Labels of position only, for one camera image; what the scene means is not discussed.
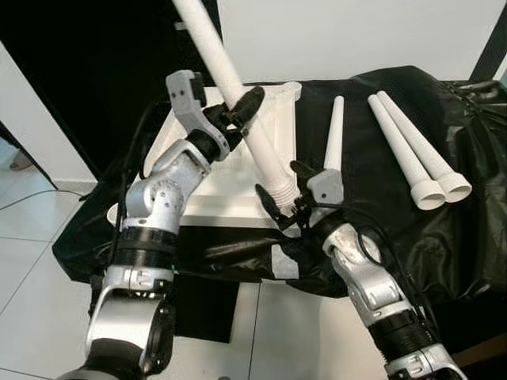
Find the white plastic tube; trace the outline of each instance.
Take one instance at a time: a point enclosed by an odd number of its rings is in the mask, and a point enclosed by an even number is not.
[[[375,118],[393,151],[393,154],[402,168],[403,174],[409,183],[410,194],[417,207],[421,210],[433,210],[445,202],[445,194],[438,182],[432,180],[425,168],[417,159],[408,142],[403,138],[395,122],[383,107],[376,95],[368,97]]]
[[[389,95],[379,91],[377,96],[429,175],[437,180],[444,190],[445,200],[458,202],[466,198],[471,193],[472,186],[465,177],[449,166]]]
[[[173,0],[173,4],[227,107],[233,108],[245,90],[202,2],[200,0]],[[245,137],[245,141],[263,176],[263,185],[274,198],[276,205],[278,207],[292,205],[299,195],[295,179],[285,171],[257,116],[250,121],[250,132]]]
[[[343,97],[335,97],[331,116],[330,132],[327,135],[324,169],[336,169],[341,172],[341,146],[343,141]]]

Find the black cloth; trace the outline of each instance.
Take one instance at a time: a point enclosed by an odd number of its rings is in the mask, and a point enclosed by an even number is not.
[[[373,215],[387,230],[407,273],[427,296],[438,321],[459,315],[462,326],[446,324],[444,343],[459,351],[505,331],[505,325],[472,313],[476,305],[507,316],[505,306],[505,107],[486,109],[477,99],[411,67],[382,69],[344,81],[302,82],[296,103],[296,152],[300,161],[322,168],[334,97],[345,97],[343,181],[345,202]],[[367,97],[387,91],[444,159],[471,182],[464,201],[434,211],[418,210],[410,187],[376,123]],[[110,241],[105,212],[117,198],[117,168],[94,190],[53,246],[67,274],[87,282],[103,263]],[[320,249],[276,230],[182,227],[180,273],[208,279],[258,282],[275,279],[271,245],[299,267],[288,283],[302,291],[346,296],[346,288]],[[189,294],[182,302],[191,302]],[[488,329],[480,324],[493,321]],[[477,328],[470,339],[462,327]]]

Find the white tube with flared end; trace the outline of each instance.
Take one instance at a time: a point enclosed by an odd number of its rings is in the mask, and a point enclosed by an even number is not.
[[[245,90],[208,12],[200,0],[173,0],[173,4],[227,107],[233,108]],[[278,207],[291,206],[299,195],[294,177],[285,171],[257,116],[250,121],[249,127],[245,141],[263,176],[263,185]]]
[[[466,198],[471,193],[472,186],[465,177],[449,166],[389,95],[379,91],[377,96],[429,175],[444,190],[445,200],[458,202]]]
[[[445,194],[438,182],[432,180],[428,172],[417,159],[408,142],[403,138],[395,122],[383,107],[376,95],[368,97],[375,118],[402,168],[403,174],[411,189],[410,194],[417,207],[421,210],[433,210],[445,202]]]
[[[334,98],[330,132],[327,135],[324,169],[336,169],[341,172],[341,145],[343,142],[343,97]]]

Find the white tray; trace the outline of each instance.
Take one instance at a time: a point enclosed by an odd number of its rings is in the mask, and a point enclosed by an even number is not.
[[[292,173],[289,163],[295,160],[294,109],[301,85],[289,82],[263,87],[265,99],[258,115],[285,169]],[[205,92],[208,107],[223,103],[216,87],[207,87]],[[185,129],[171,111],[147,155],[144,172],[149,173],[162,153],[185,136]],[[212,164],[212,172],[190,196],[181,225],[276,228],[257,198],[254,186],[258,183],[261,178],[257,167],[246,144],[241,142],[224,161]],[[112,224],[115,219],[116,205],[108,212]]]

